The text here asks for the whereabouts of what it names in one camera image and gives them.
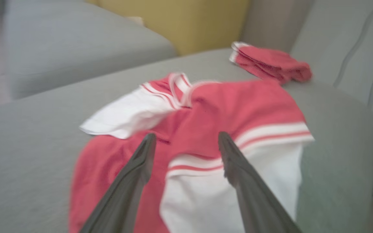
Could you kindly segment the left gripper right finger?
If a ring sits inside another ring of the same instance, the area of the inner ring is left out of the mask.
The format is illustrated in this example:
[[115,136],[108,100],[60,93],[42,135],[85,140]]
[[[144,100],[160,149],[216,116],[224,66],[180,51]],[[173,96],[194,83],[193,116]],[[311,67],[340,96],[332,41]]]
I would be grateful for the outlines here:
[[218,134],[224,176],[236,190],[247,233],[300,233],[296,223],[227,132]]

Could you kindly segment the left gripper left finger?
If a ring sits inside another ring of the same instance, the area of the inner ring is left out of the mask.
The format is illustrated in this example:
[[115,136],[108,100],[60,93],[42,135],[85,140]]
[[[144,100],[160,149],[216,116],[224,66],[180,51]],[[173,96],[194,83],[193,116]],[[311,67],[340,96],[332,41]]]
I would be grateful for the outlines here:
[[144,186],[151,178],[156,135],[147,134],[80,230],[81,233],[132,233]]

